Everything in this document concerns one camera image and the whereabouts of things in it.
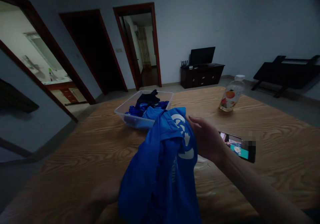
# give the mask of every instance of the plastic container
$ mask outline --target plastic container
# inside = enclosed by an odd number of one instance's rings
[[[132,128],[139,129],[139,130],[149,130],[152,128],[154,124],[154,120],[142,118],[142,117],[137,117],[137,116],[131,116],[125,114],[126,112],[129,111],[129,107],[131,105],[135,106],[137,103],[137,100],[141,96],[141,94],[150,94],[152,91],[149,90],[141,90],[135,93],[133,96],[131,96],[129,99],[127,99],[122,105],[120,105],[118,108],[114,110],[118,116],[123,120],[123,122]],[[162,92],[158,91],[158,94],[156,95],[160,101],[169,101],[167,108],[170,109],[171,107],[171,101],[173,98],[173,93],[172,92]]]
[[[244,78],[244,75],[236,75],[234,81],[231,81],[227,85],[219,105],[220,109],[222,109],[223,111],[233,110],[234,106],[236,105],[244,91]]]

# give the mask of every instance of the bottle cap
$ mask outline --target bottle cap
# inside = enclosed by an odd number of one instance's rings
[[[236,75],[235,78],[234,78],[234,80],[236,80],[236,81],[243,81],[245,77],[246,77],[245,75]]]

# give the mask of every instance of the phone screen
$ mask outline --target phone screen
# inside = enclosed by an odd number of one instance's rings
[[[249,146],[247,142],[223,132],[219,133],[225,144],[230,147],[234,153],[244,159],[249,160]]]

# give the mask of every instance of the hand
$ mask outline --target hand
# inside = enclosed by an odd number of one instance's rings
[[[186,117],[196,137],[198,154],[217,164],[224,160],[228,150],[218,130],[199,117]]]
[[[110,179],[97,186],[75,213],[67,219],[69,224],[93,224],[103,210],[118,200],[122,177]]]

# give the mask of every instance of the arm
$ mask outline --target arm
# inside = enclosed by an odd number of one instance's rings
[[[90,196],[69,217],[68,224],[94,224],[103,210],[118,200],[121,177],[116,177],[97,186]]]
[[[214,126],[201,118],[187,119],[196,136],[199,155],[215,163],[267,223],[313,223],[234,154]]]

